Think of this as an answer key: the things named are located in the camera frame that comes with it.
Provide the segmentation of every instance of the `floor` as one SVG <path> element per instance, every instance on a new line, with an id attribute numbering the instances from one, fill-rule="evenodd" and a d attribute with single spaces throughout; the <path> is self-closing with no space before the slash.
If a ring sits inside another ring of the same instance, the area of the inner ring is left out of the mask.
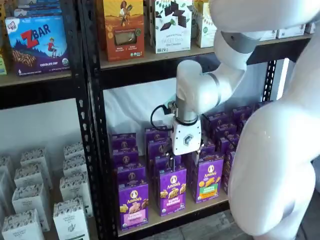
<path id="1" fill-rule="evenodd" d="M 296 240 L 320 239 L 320 194 L 315 192 Z M 235 223 L 230 210 L 144 238 L 144 240 L 253 240 Z"/>

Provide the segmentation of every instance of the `cartoon child illustration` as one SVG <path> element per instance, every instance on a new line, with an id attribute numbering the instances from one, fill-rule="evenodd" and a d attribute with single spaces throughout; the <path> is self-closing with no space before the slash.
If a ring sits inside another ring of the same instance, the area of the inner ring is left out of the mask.
<path id="1" fill-rule="evenodd" d="M 54 42 L 55 42 L 55 39 L 53 37 L 50 37 L 50 42 L 45 44 L 45 46 L 48 46 L 48 51 L 52 52 L 51 57 L 53 57 L 53 58 L 57 56 L 57 49 L 56 48 L 58 48 L 58 46 L 55 46 Z"/>
<path id="2" fill-rule="evenodd" d="M 130 10 L 132 9 L 132 5 L 130 4 L 127 8 L 126 7 L 127 7 L 127 2 L 122 1 L 120 5 L 121 10 L 119 13 L 119 17 L 122 18 L 121 26 L 125 26 L 125 22 L 127 22 L 127 24 L 129 25 L 128 16 L 130 16 Z"/>

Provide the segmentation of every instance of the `white tea box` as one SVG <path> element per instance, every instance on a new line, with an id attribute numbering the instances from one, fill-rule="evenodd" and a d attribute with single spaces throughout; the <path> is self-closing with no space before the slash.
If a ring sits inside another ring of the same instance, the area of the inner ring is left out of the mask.
<path id="1" fill-rule="evenodd" d="M 81 197 L 54 204 L 53 220 L 59 239 L 90 240 Z"/>
<path id="2" fill-rule="evenodd" d="M 284 39 L 284 38 L 302 36 L 305 34 L 305 29 L 306 29 L 305 24 L 293 26 L 289 28 L 282 28 L 278 30 L 276 37 L 278 39 Z"/>
<path id="3" fill-rule="evenodd" d="M 14 207 L 12 205 L 12 195 L 14 194 L 7 175 L 3 172 L 0 173 L 0 204 L 3 207 L 6 215 L 11 215 L 15 213 Z"/>
<path id="4" fill-rule="evenodd" d="M 86 159 L 83 154 L 72 156 L 63 162 L 63 174 L 65 177 L 79 173 L 88 173 Z"/>
<path id="5" fill-rule="evenodd" d="M 45 240 L 36 209 L 7 216 L 2 235 L 4 240 Z"/>
<path id="6" fill-rule="evenodd" d="M 190 50 L 192 1 L 152 1 L 156 54 Z"/>
<path id="7" fill-rule="evenodd" d="M 214 25 L 210 15 L 209 2 L 199 0 L 197 2 L 197 35 L 196 44 L 200 48 L 209 48 L 214 46 L 217 27 Z"/>
<path id="8" fill-rule="evenodd" d="M 60 179 L 60 191 L 63 201 L 82 197 L 85 215 L 87 217 L 93 216 L 88 174 L 86 172 L 62 177 Z"/>
<path id="9" fill-rule="evenodd" d="M 20 163 L 22 167 L 28 164 L 41 164 L 46 182 L 50 189 L 53 188 L 50 161 L 46 148 L 36 148 L 31 151 L 24 152 L 21 155 Z"/>
<path id="10" fill-rule="evenodd" d="M 17 214 L 36 209 L 43 232 L 51 228 L 52 215 L 44 184 L 16 188 L 12 204 Z"/>
<path id="11" fill-rule="evenodd" d="M 63 154 L 65 160 L 68 160 L 78 154 L 85 155 L 84 146 L 80 141 L 75 144 L 67 145 L 63 148 Z"/>
<path id="12" fill-rule="evenodd" d="M 15 169 L 10 156 L 0 156 L 0 173 L 5 173 L 11 184 L 12 189 L 16 188 L 14 177 Z"/>
<path id="13" fill-rule="evenodd" d="M 260 38 L 260 42 L 274 40 L 277 38 L 277 30 L 265 31 L 263 37 Z"/>

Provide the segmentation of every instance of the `black cable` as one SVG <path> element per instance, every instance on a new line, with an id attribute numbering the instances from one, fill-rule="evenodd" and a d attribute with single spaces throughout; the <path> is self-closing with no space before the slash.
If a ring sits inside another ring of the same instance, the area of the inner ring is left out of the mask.
<path id="1" fill-rule="evenodd" d="M 156 112 L 158 109 L 160 109 L 160 108 L 163 109 L 164 115 L 171 114 L 171 110 L 168 109 L 164 104 L 157 106 L 157 107 L 152 111 L 152 113 L 151 113 L 151 117 L 150 117 L 150 123 L 151 123 L 151 125 L 152 125 L 155 129 L 157 129 L 158 131 L 163 131 L 163 132 L 173 131 L 173 130 L 174 130 L 173 128 L 161 129 L 161 128 L 158 128 L 158 127 L 156 127 L 156 126 L 154 125 L 154 122 L 153 122 L 152 118 L 153 118 L 155 112 Z"/>

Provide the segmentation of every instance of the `orange box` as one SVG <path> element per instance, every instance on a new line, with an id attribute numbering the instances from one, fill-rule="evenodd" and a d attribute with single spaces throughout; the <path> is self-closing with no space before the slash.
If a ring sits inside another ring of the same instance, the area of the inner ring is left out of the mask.
<path id="1" fill-rule="evenodd" d="M 108 60 L 145 55 L 143 0 L 103 0 Z"/>

